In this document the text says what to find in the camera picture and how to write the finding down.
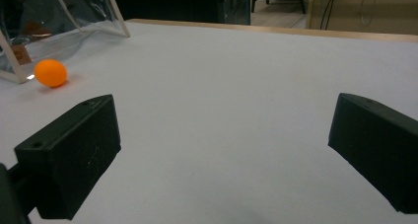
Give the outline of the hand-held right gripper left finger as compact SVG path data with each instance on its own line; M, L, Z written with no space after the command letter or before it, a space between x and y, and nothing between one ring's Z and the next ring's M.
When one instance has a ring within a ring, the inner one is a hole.
M113 96L82 102L15 147L23 211L71 220L120 151Z

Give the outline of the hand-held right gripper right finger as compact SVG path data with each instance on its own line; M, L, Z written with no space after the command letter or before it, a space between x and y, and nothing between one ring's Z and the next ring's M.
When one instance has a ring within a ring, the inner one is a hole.
M395 210L418 214L418 120L374 100L341 93L328 146Z

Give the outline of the orange ping pong ball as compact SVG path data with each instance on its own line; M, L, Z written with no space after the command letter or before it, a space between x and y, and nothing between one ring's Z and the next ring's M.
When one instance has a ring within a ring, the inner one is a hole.
M40 84L50 88L63 85L68 76L66 67L54 59L40 61L34 68L34 75Z

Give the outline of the transparent bag with white trim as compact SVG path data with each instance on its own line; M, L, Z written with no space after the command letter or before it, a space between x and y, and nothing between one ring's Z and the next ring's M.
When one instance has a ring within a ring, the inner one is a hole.
M24 83L38 62L67 59L96 33L130 36L115 0L0 0L0 78ZM19 64L16 44L32 63Z

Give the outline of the brown tag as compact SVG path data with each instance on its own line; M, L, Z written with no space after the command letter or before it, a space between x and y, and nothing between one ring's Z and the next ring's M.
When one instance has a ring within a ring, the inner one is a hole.
M23 44L12 45L11 48L20 65L30 64L33 62Z

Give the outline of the beige wooden panel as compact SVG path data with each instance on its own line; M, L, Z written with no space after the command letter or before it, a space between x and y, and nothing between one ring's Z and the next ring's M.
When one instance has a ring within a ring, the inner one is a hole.
M310 0L307 28L418 36L418 0Z

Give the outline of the dark glass cabinet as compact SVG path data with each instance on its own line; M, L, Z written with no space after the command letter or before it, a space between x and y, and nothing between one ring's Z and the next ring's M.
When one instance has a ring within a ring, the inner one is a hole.
M249 25L250 0L224 0L224 22L231 25Z

